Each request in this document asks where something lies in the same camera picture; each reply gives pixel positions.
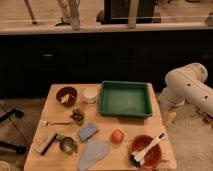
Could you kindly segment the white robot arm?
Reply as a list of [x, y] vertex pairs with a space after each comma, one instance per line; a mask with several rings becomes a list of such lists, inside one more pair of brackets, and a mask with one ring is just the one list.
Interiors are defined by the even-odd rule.
[[207, 77], [207, 69], [200, 63], [191, 63], [166, 74], [166, 87], [158, 96], [165, 126], [176, 117], [172, 109], [185, 102], [190, 102], [198, 108], [198, 113], [204, 116], [204, 122], [213, 121], [213, 88], [204, 84]]

